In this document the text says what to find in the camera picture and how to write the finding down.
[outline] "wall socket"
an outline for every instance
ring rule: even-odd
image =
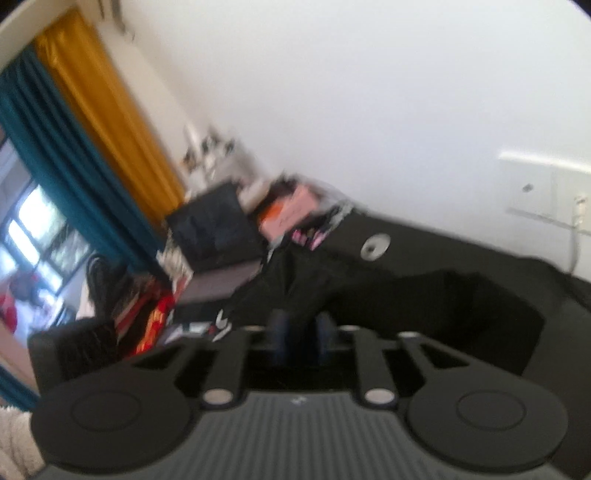
[[[591,166],[558,158],[507,152],[500,156],[505,210],[572,226],[577,198],[591,198]],[[591,235],[591,212],[580,227]]]

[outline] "power cord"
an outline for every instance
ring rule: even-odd
[[[580,257],[580,231],[587,214],[587,197],[579,195],[574,199],[573,221],[570,227],[570,266],[569,275],[573,275]]]

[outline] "gray ribbed panel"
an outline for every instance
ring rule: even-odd
[[[398,418],[355,404],[348,393],[251,393],[229,412],[207,413],[187,440],[156,464],[109,476],[49,467],[39,480],[478,480],[423,452]],[[543,466],[510,480],[563,480]]]

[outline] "pink object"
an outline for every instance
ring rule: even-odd
[[[277,200],[274,206],[280,207],[279,213],[267,216],[260,224],[261,233],[270,242],[314,212],[318,208],[318,200],[306,186],[298,185],[291,197]]]

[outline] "window pane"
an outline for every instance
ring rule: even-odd
[[[40,263],[37,267],[37,274],[48,283],[53,291],[60,289],[63,278],[49,264]]]
[[[16,269],[17,263],[13,259],[12,255],[9,254],[2,245],[0,245],[0,281],[14,273]]]
[[[71,274],[89,251],[90,246],[84,237],[72,230],[68,238],[51,253],[51,259],[63,273]]]
[[[66,219],[41,187],[33,190],[18,210],[18,218],[43,248],[66,224]]]
[[[12,239],[12,242],[21,251],[23,256],[29,260],[29,263],[37,265],[40,257],[39,252],[31,243],[27,234],[22,231],[22,228],[20,228],[15,221],[10,222],[10,225],[8,225],[8,236]]]

